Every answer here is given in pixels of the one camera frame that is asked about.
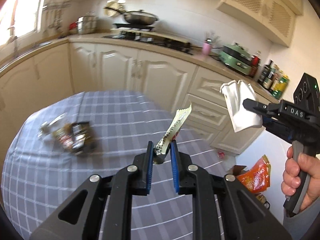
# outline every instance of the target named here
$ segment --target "gray sleeve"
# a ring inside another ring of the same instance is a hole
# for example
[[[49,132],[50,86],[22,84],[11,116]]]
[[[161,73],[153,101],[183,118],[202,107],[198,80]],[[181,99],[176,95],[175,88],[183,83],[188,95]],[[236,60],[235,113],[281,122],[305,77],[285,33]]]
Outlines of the gray sleeve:
[[[300,240],[308,231],[320,212],[320,198],[301,213],[290,218],[284,210],[283,226],[292,236],[292,240]]]

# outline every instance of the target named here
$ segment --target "sink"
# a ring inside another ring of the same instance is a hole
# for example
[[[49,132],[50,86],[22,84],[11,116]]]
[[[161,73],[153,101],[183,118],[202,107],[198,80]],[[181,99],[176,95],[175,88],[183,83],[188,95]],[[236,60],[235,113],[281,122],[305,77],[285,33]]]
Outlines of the sink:
[[[23,52],[20,52],[16,58],[11,58],[11,59],[9,59],[7,62],[5,62],[2,66],[0,66],[0,71],[3,70],[4,68],[6,68],[9,64],[11,64],[12,62],[14,62],[15,60],[23,57],[24,55],[26,55],[26,54],[28,54],[28,53],[30,53],[30,52],[32,52],[32,51],[34,51],[35,49],[39,49],[39,48],[41,48],[41,47],[43,47],[43,46],[46,46],[46,45],[48,45],[48,44],[50,44],[50,43],[52,43],[52,42],[51,42],[51,41],[42,42],[42,43],[36,44],[36,45],[33,46],[31,49],[27,49],[27,50],[25,50],[25,51],[23,51]]]

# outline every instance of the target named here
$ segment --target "faucet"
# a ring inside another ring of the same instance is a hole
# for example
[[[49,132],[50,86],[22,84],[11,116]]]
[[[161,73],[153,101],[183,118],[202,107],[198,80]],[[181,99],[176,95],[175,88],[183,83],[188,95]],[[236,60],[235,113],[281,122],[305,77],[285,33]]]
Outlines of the faucet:
[[[14,51],[13,51],[13,58],[16,59],[18,57],[18,37],[14,34],[15,27],[11,25],[8,30],[10,30],[10,38],[7,41],[7,44],[14,42]]]

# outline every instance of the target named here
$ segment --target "window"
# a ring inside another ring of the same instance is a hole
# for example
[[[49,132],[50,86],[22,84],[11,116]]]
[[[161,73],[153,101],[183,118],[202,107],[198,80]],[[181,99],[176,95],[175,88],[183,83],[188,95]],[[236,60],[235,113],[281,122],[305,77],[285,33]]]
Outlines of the window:
[[[39,29],[37,18],[41,17],[40,0],[7,0],[0,10],[0,45],[10,37],[10,26],[15,27],[15,35],[20,37]]]

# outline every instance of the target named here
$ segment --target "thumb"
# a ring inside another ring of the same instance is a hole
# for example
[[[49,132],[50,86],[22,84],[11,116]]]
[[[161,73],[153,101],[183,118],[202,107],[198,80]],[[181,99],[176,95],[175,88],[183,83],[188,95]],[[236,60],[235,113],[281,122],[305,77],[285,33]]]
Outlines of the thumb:
[[[298,164],[300,168],[310,174],[315,179],[320,179],[320,160],[300,153],[298,156]]]

